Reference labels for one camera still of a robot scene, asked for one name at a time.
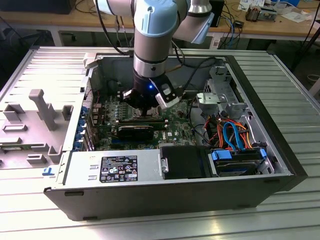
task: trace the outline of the wooden desk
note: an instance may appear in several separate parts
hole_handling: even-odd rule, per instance
[[[275,39],[275,40],[294,40],[303,41],[310,29],[311,21],[303,21],[300,23],[293,22],[282,16],[277,16],[275,22],[258,21],[249,22],[245,19],[245,12],[237,10],[239,0],[228,0],[229,10],[236,20],[244,22],[241,38],[253,39]],[[318,1],[300,2],[299,8],[314,8],[318,6]],[[89,11],[94,5],[92,0],[86,0],[78,5],[82,11]],[[8,23],[14,28],[20,29],[37,29],[48,30],[51,32],[56,46],[62,46],[60,31],[81,31],[81,32],[102,32],[98,17],[95,14],[83,13],[73,10],[69,15],[58,15],[50,13],[29,13],[29,12],[0,12]],[[112,15],[103,15],[104,24],[109,32],[115,32],[115,17]],[[124,25],[126,31],[133,32],[133,22],[130,17],[124,17]],[[0,27],[6,27],[4,23],[0,23]],[[220,40],[228,34],[229,27],[224,19],[220,20],[218,27],[212,27],[208,32],[208,36],[212,37],[211,47],[215,41]]]

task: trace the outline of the robotic arm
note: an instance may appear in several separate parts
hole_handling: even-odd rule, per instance
[[[165,74],[172,38],[201,44],[214,14],[209,0],[95,0],[100,11],[134,19],[133,89],[123,101],[147,113],[179,97]]]

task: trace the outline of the white paper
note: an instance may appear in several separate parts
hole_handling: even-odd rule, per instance
[[[265,0],[240,0],[238,10],[248,11],[250,5],[263,7],[265,5]]]
[[[306,20],[306,16],[305,15],[302,15],[302,14],[294,12],[294,11],[286,13],[286,14],[281,15],[281,16],[286,18],[286,19],[289,19],[291,21],[294,21],[296,23],[301,23],[304,20]]]

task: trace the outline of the workbench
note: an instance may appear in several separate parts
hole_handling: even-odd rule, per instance
[[[282,16],[277,16],[275,22],[258,21],[249,22],[245,19],[244,11],[237,10],[239,0],[226,1],[230,9],[230,13],[235,16],[236,20],[244,22],[241,38],[248,39],[270,39],[270,40],[292,40],[303,41],[310,29],[311,21],[303,21],[296,23]],[[313,8],[315,11],[318,1],[302,2],[299,8]],[[85,0],[78,5],[78,8],[84,12],[90,12],[90,8],[94,5],[92,0]],[[69,15],[49,14],[49,13],[30,13],[30,12],[0,12],[12,27],[17,29],[35,29],[47,30],[52,34],[55,46],[63,46],[61,31],[75,32],[102,32],[99,19],[96,14],[83,13],[75,9]],[[103,15],[104,24],[107,31],[115,32],[115,16]],[[124,17],[124,25],[127,33],[133,33],[133,21],[130,17]],[[0,28],[7,28],[3,22],[0,22]],[[210,28],[207,36],[212,37],[210,48],[217,48],[217,43],[222,37],[225,37],[230,28],[224,19],[220,20],[218,27]]]
[[[0,170],[0,238],[10,239],[318,239],[320,235],[320,105],[275,55],[265,51],[184,49],[186,55],[232,55],[299,159],[309,178],[256,208],[72,221],[44,194],[55,178],[43,168]],[[72,105],[86,70],[86,53],[112,48],[31,49],[0,92],[6,103],[28,104],[23,88],[43,88],[54,106]]]

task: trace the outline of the warning label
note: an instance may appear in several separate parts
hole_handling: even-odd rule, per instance
[[[100,169],[101,183],[138,180],[137,156],[104,156]]]

